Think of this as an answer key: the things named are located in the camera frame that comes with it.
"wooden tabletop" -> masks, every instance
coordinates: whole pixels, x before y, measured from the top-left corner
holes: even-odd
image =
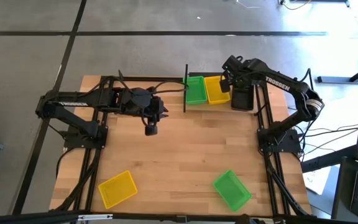
[[[85,76],[80,91],[88,91],[100,76]],[[126,82],[129,88],[147,88],[155,82]],[[158,90],[182,88],[166,83]],[[269,85],[273,118],[288,116],[283,91]],[[153,213],[253,216],[272,214],[265,165],[258,153],[257,117],[222,105],[188,105],[183,112],[183,93],[160,94],[169,117],[158,123],[156,136],[145,136],[140,118],[109,114],[106,147],[101,153],[91,210],[110,213]],[[75,114],[91,120],[92,108],[76,108]],[[80,175],[84,149],[67,154],[60,165],[50,208],[59,206],[73,190]],[[311,212],[299,161],[281,153],[285,183],[294,198]],[[213,187],[213,181],[233,170],[252,198],[232,212]],[[138,193],[106,210],[97,186],[129,170]],[[85,188],[81,208],[85,206]],[[278,208],[283,213],[276,186]]]

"green bin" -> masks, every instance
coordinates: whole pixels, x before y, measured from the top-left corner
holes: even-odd
[[[233,170],[226,171],[213,185],[233,212],[240,209],[252,196]]]
[[[204,77],[188,77],[186,91],[186,103],[190,105],[205,103],[207,100]]]

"concrete floor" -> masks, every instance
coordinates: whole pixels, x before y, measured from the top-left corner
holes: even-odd
[[[276,1],[88,1],[80,30],[330,31],[328,37],[77,37],[61,90],[83,75],[182,76],[219,71],[230,56],[260,58],[291,77],[358,72],[358,25],[344,3],[314,2],[289,11]],[[0,30],[71,30],[80,0],[0,0]],[[0,215],[10,212],[40,120],[39,96],[52,88],[67,37],[0,37]],[[314,84],[325,101],[358,85]],[[288,97],[288,104],[293,101]],[[64,125],[52,123],[58,129]],[[24,213],[48,209],[63,141],[49,130]]]

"yellow bin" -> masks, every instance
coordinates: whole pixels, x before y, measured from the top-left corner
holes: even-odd
[[[100,184],[99,191],[106,209],[137,193],[135,182],[128,170]]]
[[[230,93],[222,93],[219,81],[221,81],[220,76],[204,78],[208,103],[211,105],[230,101]]]

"yellow plastic tray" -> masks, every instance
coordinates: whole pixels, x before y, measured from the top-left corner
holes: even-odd
[[[230,101],[230,94],[229,93],[222,93],[221,86],[219,81],[221,77],[206,77],[204,78],[205,81],[205,88],[206,94],[208,96],[208,103],[211,105],[225,103]]]
[[[106,209],[137,193],[135,182],[128,170],[100,184],[99,191]]]

